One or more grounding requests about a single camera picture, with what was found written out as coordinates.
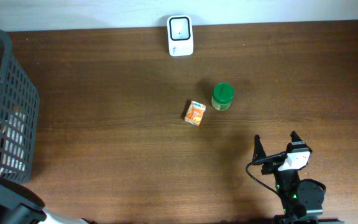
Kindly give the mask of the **orange juice carton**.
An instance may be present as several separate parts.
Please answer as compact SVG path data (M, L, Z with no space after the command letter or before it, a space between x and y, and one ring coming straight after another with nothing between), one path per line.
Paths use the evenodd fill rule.
M196 101L191 101L188 110L186 111L184 121L195 126L199 126L203 119L206 106Z

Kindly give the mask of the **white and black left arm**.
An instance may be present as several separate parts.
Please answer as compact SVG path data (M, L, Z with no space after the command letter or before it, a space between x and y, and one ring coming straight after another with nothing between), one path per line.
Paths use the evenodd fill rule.
M0 224L90 224L45 209L44 201L26 187L0 177Z

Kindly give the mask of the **green lid jar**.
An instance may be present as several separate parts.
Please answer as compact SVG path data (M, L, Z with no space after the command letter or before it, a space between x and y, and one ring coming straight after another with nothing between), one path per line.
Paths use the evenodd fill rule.
M219 83L214 87L211 104L218 111L227 110L234 99L234 88L228 83Z

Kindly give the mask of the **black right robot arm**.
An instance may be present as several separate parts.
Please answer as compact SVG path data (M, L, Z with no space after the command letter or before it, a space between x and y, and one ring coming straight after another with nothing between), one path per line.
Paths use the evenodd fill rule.
M274 175L275 187L271 188L253 175L250 177L258 184L272 191L282 203L283 214L275 215L273 223L342 223L341 220L320 220L323 214L324 195L326 186L313 179L300 179L299 171L308 165L313 150L292 131L291 141L285 151L267 156L260 136L254 136L254 154L252 161L247 164L246 172L250 174L249 167L261 166L262 175Z

